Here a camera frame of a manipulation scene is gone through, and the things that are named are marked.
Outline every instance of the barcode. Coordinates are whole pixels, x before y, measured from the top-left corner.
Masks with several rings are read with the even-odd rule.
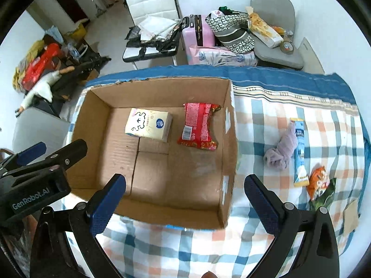
[[[182,139],[191,140],[192,127],[185,125],[183,129]]]

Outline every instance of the blue tube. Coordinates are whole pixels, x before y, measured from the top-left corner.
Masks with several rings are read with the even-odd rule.
[[[294,186],[305,187],[309,185],[309,179],[304,164],[304,121],[299,118],[290,118],[295,124],[295,135],[297,138],[297,147],[294,151],[295,171],[294,171]]]

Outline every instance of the black and white patterned bag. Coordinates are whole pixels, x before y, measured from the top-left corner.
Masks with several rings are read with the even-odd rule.
[[[254,40],[241,26],[247,26],[248,14],[206,17],[206,22],[220,42],[233,53],[244,54],[254,49]]]

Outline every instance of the pink suitcase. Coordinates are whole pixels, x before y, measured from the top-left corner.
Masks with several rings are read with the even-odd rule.
[[[193,65],[190,45],[215,46],[215,36],[205,21],[204,15],[190,15],[182,20],[182,35],[189,65]]]

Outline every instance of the dark door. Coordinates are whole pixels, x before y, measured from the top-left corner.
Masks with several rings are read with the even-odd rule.
[[[81,9],[80,5],[76,0],[57,0],[61,7],[65,10],[68,16],[71,18],[74,23],[81,19],[85,19],[88,16]]]

